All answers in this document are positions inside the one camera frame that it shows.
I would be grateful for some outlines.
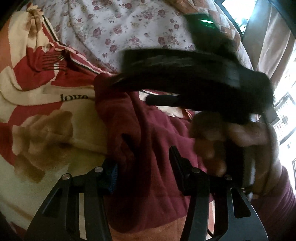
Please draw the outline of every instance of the white floral fabric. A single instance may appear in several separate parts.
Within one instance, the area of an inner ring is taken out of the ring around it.
[[[195,50],[183,16],[163,0],[33,0],[58,38],[96,65],[120,71],[121,50]],[[238,58],[252,68],[243,45]]]

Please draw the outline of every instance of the metal screw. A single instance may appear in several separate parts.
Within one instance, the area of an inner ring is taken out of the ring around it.
[[[228,175],[228,174],[226,174],[226,175],[224,176],[224,178],[225,178],[227,181],[231,181],[231,180],[232,180],[232,176],[230,176],[230,175]]]
[[[102,167],[96,167],[96,168],[94,169],[94,171],[97,172],[97,173],[100,173],[100,172],[103,171],[103,168],[102,168]]]
[[[199,173],[199,172],[200,172],[200,169],[197,168],[197,167],[193,167],[193,168],[191,169],[191,171],[192,171],[193,173]]]
[[[71,175],[69,173],[66,173],[62,176],[63,180],[68,180],[71,177]]]

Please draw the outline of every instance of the green led indicator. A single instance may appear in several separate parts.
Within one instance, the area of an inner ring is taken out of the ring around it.
[[[213,23],[212,21],[205,20],[205,19],[202,19],[202,22],[205,22],[205,23]]]

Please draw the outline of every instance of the maroon garment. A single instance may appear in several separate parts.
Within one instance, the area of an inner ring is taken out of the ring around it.
[[[177,188],[168,152],[177,146],[182,157],[205,171],[193,151],[189,121],[146,105],[138,92],[106,91],[105,84],[102,75],[94,81],[108,154],[119,163],[117,191],[105,203],[110,225],[119,232],[138,232],[185,216],[189,198]]]
[[[296,197],[285,167],[282,167],[278,184],[266,196],[252,200],[251,204],[265,227],[269,241],[296,240]]]

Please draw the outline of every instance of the beige curtain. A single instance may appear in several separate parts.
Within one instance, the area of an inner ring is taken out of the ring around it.
[[[295,38],[267,0],[257,0],[242,43],[254,70],[267,74],[276,88],[290,60]]]

